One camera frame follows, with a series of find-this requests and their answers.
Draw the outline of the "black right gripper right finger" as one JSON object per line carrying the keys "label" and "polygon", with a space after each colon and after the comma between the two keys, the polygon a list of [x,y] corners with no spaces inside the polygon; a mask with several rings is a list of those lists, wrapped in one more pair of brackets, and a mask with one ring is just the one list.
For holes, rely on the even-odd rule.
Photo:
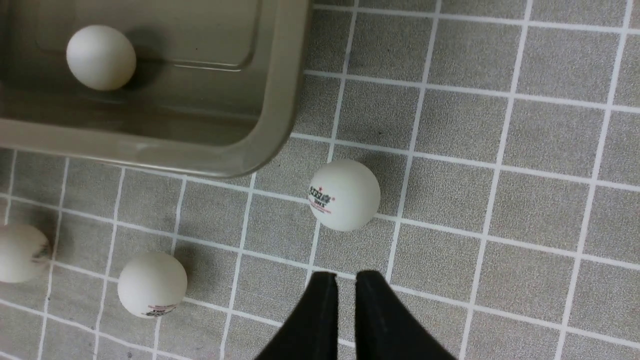
{"label": "black right gripper right finger", "polygon": [[358,360],[454,360],[417,321],[380,272],[360,271],[355,282]]}

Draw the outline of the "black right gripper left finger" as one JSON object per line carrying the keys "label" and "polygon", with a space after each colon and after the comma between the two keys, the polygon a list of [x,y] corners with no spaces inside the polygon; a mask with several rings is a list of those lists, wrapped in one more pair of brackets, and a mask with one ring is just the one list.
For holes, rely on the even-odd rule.
{"label": "black right gripper left finger", "polygon": [[339,296],[336,274],[318,271],[258,360],[336,360]]}

